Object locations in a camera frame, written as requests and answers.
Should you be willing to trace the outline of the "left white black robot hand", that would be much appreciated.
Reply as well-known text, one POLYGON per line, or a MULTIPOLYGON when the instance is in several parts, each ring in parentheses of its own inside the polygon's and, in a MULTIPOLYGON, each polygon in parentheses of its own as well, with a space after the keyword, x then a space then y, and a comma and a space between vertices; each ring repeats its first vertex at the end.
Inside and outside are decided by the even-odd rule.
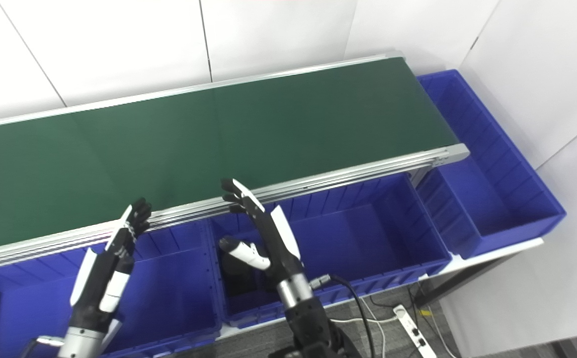
POLYGON ((109 331, 134 269, 136 241, 149 229, 151 214, 151 204, 139 198, 116 221, 104 250, 87 250, 70 297, 70 330, 109 331))

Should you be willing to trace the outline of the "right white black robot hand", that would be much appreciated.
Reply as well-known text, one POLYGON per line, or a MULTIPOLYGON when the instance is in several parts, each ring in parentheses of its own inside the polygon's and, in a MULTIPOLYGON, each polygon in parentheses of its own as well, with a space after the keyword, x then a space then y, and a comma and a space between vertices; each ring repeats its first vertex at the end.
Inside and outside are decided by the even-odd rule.
POLYGON ((229 203, 229 211, 246 214, 254 224, 263 241, 266 256, 259 254, 252 243, 232 236, 219 240, 220 249, 246 265, 265 272, 269 283, 279 293, 295 290, 300 284, 307 285, 297 240, 282 208, 266 209, 254 193, 236 179, 221 179, 221 187, 226 192, 223 200, 229 203))

